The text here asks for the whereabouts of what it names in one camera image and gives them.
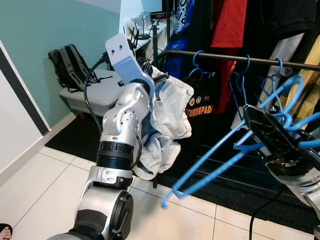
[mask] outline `backpack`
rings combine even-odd
[[[75,45],[69,44],[61,49],[54,49],[48,52],[48,57],[54,65],[57,80],[63,88],[68,88],[70,93],[84,90],[89,68]],[[89,82],[95,84],[100,80],[93,73]]]

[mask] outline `white tile floor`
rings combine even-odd
[[[0,223],[13,227],[12,240],[45,240],[67,232],[92,162],[45,147],[0,187]],[[188,196],[160,207],[169,190],[134,178],[128,240],[248,240],[250,216]],[[313,236],[255,219],[254,240],[313,240]]]

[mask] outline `clothing rack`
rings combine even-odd
[[[193,57],[196,52],[194,51],[177,51],[177,50],[165,50],[158,54],[158,52],[154,52],[154,55],[158,55],[158,59],[170,56],[170,57]],[[230,56],[230,55],[221,55],[221,54],[210,54],[210,53],[199,53],[197,58],[200,59],[216,59],[216,60],[231,60],[237,62],[248,62],[247,57],[243,56]],[[279,66],[279,62],[277,60],[269,60],[269,59],[262,59],[262,58],[254,58],[250,57],[250,63],[252,64],[264,64],[264,65],[272,65],[272,66]],[[290,67],[293,69],[306,69],[306,70],[313,70],[320,72],[320,65],[311,65],[311,64],[303,64],[297,62],[289,62],[283,61],[283,67]]]

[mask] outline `baseboard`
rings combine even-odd
[[[45,136],[41,137],[32,146],[30,146],[25,152],[23,152],[15,161],[12,162],[3,172],[0,173],[0,187],[11,178],[19,169],[21,169],[31,158],[33,158],[45,144],[50,141],[57,133],[70,124],[76,115],[70,112],[60,122],[58,122]]]

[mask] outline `white cloth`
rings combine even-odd
[[[140,162],[133,171],[145,180],[153,179],[158,173],[169,169],[181,150],[179,143],[170,139],[169,136],[155,133],[148,143],[142,147]]]
[[[299,43],[301,42],[301,39],[303,38],[304,33],[288,37],[286,39],[282,39],[278,41],[276,47],[273,50],[273,53],[270,57],[271,60],[274,60],[276,58],[280,58],[282,61],[289,61],[293,54],[295,53]],[[279,66],[270,66],[268,76],[271,76],[273,74],[276,74],[279,70]],[[279,77],[274,77],[274,82],[275,82],[275,89],[277,89],[281,75],[282,76],[289,76],[292,74],[292,69],[288,67],[283,67],[281,74]],[[270,79],[267,79],[264,84],[264,89],[267,90],[268,93],[271,93],[272,91],[272,82]],[[262,91],[260,95],[260,100],[263,102],[266,100],[268,96]],[[268,103],[266,105],[266,109],[269,109],[271,106],[271,103]]]
[[[163,74],[157,68],[152,68],[153,78]],[[194,94],[194,89],[173,76],[157,86],[159,87],[150,110],[151,126],[172,140],[190,137],[191,126],[185,108]]]

